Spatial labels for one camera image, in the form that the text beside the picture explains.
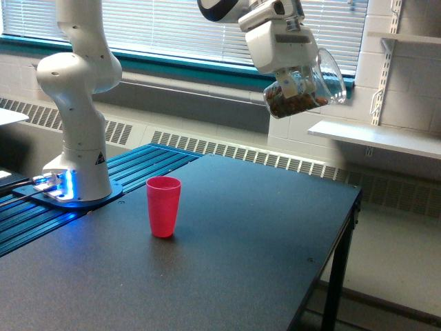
blue aluminum rail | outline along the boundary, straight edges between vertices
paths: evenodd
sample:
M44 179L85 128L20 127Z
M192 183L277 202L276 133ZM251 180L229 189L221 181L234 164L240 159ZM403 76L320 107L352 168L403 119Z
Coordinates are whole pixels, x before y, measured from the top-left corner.
M146 179L162 176L201 157L201 154L149 144L108 160L110 179L127 194L145 185ZM0 203L15 199L0 197ZM66 212L35 201L18 201L0 208L0 257L82 217L85 212Z

table leg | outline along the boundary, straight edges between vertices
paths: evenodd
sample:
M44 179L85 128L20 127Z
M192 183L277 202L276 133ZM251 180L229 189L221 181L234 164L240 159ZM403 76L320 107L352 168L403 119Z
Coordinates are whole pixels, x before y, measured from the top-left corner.
M322 331L333 331L336 324L338 304L340 303L343 280L345 279L347 257L349 255L349 247L351 246L354 225L355 211L352 212L345 232L334 252L325 311L323 312Z

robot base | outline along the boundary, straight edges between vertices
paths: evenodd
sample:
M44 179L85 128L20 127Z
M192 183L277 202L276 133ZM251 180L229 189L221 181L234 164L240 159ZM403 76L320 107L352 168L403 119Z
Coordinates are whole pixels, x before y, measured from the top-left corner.
M110 195L106 196L106 198L102 198L99 200L93 200L93 201L75 201L75 202L67 202L63 203L60 201L57 201L55 199L51 199L44 193L36 194L32 197L29 197L29 200L37 201L39 203L42 203L44 205L49 205L54 208L60 208L64 210L81 210L81 211L88 211L88 210L94 210L97 209L103 205L108 204L109 202L112 202L113 200L116 200L117 198L121 197L123 195L123 186L120 183L117 183L116 181L110 181L110 185L112 187L112 193ZM35 193L36 190L32 185L23 186L22 188L17 188L13 190L13 192L17 195L24 196L29 195L32 193Z

wall shelf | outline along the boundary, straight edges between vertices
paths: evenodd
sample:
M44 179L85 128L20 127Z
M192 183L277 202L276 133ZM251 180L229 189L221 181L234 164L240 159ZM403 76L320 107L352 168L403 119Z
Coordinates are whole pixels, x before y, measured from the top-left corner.
M347 143L441 159L441 137L432 134L343 120L320 121L308 133Z
M418 36L414 34L400 34L400 33L381 33L368 32L368 37L379 37L386 40L396 40L403 43L428 43L432 45L441 45L441 38Z
M11 110L0 108L0 126L20 121L26 121L27 119L29 119L29 117L21 114L20 112L13 112Z

red plastic cup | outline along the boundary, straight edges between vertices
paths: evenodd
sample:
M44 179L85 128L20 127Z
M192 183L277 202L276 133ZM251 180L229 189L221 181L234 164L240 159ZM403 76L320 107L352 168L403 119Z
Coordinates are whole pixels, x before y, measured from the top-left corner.
M173 177L153 177L146 184L152 234L158 238L170 237L176 225L181 182Z

